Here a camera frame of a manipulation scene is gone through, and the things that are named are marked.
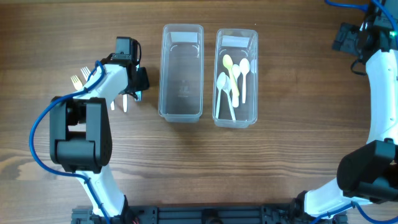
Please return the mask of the white plastic spoon pair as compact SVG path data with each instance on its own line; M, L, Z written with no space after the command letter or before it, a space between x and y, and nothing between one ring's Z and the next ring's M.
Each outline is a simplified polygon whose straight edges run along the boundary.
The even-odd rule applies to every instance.
M243 58L239 63L240 71L243 75L242 84L242 102L246 103L246 75L250 72L250 62L247 58Z
M229 111L230 111L230 114L231 114L231 118L232 118L233 121L236 121L236 116L235 116L235 113L234 113L234 108L233 108L233 104L232 104L232 100L231 100L231 96L230 96L230 93L231 93L230 79L229 79L229 77L227 75L225 75L224 77L225 77L225 83L224 83L224 86L223 86L222 90L227 95L228 106L229 106Z

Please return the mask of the yellow plastic spoon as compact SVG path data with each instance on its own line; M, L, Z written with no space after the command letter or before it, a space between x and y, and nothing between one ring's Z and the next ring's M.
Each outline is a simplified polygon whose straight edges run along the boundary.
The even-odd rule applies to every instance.
M233 67L234 63L232 58L228 55L225 54L223 56L223 66L228 70L229 73L229 79L230 79L230 85L231 85L231 90L233 92L233 97L238 97L239 96L239 90L238 90L238 86L235 80L235 77L233 75L233 71L232 71L232 67Z

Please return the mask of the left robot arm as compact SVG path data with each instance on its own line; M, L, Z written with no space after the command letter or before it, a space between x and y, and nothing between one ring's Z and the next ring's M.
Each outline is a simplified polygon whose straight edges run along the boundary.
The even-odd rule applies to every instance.
M88 218L93 223L136 222L109 167L113 142L108 108L118 95L140 101L149 88L141 54L137 40L117 37L115 52L96 63L82 88L52 100L50 158L83 186L93 204Z

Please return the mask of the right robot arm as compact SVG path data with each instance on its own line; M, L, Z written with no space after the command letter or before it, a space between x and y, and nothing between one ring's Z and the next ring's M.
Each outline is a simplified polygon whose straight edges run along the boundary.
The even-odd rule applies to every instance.
M364 205L397 201L397 1L368 4L327 2L365 13L360 26L343 23L333 50L353 54L369 80L371 124L366 144L342 158L336 177L322 187L303 191L287 210L290 220L327 222L357 208L369 222Z

